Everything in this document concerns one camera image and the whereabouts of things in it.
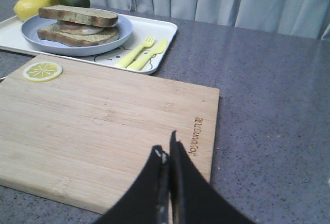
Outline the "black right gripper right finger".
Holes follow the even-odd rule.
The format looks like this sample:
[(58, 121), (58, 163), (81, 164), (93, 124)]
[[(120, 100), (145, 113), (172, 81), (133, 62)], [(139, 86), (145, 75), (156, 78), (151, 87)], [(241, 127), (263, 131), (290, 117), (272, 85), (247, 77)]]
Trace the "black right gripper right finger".
[(170, 193), (174, 223), (253, 223), (204, 179), (173, 131), (170, 139)]

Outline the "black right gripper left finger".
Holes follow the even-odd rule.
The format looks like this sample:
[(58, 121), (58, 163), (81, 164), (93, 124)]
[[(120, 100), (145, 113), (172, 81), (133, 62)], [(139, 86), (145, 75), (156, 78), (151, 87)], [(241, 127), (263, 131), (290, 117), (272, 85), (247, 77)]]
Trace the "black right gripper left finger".
[(168, 158), (161, 146), (153, 146), (131, 187), (95, 223), (168, 223)]

